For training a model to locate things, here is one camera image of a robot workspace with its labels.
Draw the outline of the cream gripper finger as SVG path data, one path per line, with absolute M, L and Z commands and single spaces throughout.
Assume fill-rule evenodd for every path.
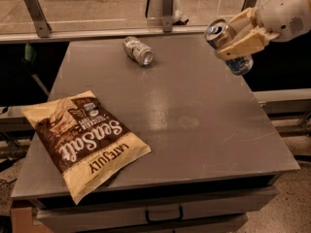
M 229 21 L 229 26 L 235 33 L 248 32 L 258 26 L 257 24 L 257 9 L 247 8 L 233 17 Z
M 240 40 L 233 42 L 228 47 L 221 47 L 220 49 L 216 50 L 216 56 L 222 60 L 230 60 L 259 52 L 267 46 L 252 43 L 251 40 L 248 38 L 248 34 Z

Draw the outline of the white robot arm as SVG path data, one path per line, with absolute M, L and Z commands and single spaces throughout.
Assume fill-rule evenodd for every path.
M 228 22 L 233 35 L 221 39 L 216 56 L 222 60 L 250 55 L 270 42 L 288 42 L 311 30 L 311 0 L 262 0 Z

